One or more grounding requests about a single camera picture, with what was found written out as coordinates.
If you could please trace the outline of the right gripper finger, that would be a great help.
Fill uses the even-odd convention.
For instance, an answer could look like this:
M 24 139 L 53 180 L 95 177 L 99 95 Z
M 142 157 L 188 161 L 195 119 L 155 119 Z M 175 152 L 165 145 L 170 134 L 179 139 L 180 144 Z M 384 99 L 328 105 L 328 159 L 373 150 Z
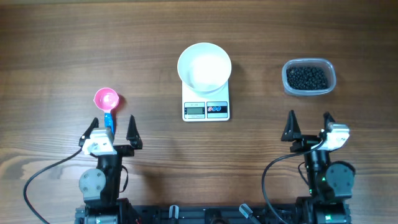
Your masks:
M 329 126 L 329 124 L 334 124 L 335 120 L 333 119 L 332 115 L 329 112 L 325 112 L 323 114 L 323 119 L 324 119 L 324 128 L 320 131 L 319 136 L 322 139 L 326 139 L 327 138 L 327 134 L 331 132 L 331 128 Z
M 297 122 L 294 110 L 290 110 L 285 125 L 284 131 L 281 136 L 281 141 L 293 142 L 302 138 L 302 133 Z

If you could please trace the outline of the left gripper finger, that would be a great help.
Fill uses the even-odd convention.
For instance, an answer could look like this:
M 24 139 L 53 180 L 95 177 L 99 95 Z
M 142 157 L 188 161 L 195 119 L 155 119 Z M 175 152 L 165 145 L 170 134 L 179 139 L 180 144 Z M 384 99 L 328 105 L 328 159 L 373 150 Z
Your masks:
M 129 126 L 127 129 L 126 139 L 134 149 L 142 149 L 143 143 L 136 126 L 136 120 L 133 115 L 130 115 Z
M 90 138 L 91 132 L 95 128 L 98 128 L 98 127 L 99 127 L 99 120 L 98 120 L 98 118 L 94 118 L 93 121 L 91 122 L 91 124 L 89 125 L 88 129 L 81 135 L 79 142 L 78 142 L 78 146 L 82 147 L 84 145 L 85 141 Z

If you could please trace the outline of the pink scoop blue handle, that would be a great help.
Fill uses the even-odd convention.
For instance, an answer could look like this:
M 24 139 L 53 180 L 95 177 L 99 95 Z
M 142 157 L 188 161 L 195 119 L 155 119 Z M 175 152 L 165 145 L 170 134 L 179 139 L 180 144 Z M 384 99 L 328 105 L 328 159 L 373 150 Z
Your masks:
M 93 99 L 95 105 L 104 112 L 104 125 L 115 134 L 114 119 L 111 114 L 119 104 L 119 95 L 112 88 L 99 89 Z

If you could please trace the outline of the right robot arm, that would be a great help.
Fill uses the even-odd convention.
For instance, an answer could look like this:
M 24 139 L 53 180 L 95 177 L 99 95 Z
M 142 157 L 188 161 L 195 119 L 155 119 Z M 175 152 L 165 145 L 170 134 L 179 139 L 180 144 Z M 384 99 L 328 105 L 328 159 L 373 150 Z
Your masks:
M 330 153 L 343 147 L 349 127 L 323 115 L 324 128 L 317 135 L 302 134 L 295 112 L 289 112 L 281 140 L 291 142 L 290 151 L 303 155 L 308 197 L 296 199 L 288 218 L 292 223 L 350 223 L 345 200 L 352 197 L 355 168 L 348 162 L 331 161 Z

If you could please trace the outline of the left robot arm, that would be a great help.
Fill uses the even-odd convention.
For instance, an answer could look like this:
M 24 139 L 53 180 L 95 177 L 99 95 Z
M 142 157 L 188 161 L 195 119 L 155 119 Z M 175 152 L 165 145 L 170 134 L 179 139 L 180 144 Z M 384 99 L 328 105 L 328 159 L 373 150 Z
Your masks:
M 79 140 L 84 154 L 97 158 L 97 166 L 85 171 L 79 179 L 84 205 L 76 209 L 75 223 L 141 223 L 142 218 L 126 198 L 119 198 L 128 181 L 121 185 L 123 157 L 134 156 L 143 143 L 135 118 L 129 118 L 126 139 L 129 144 L 115 146 L 110 127 L 100 128 L 95 118 Z

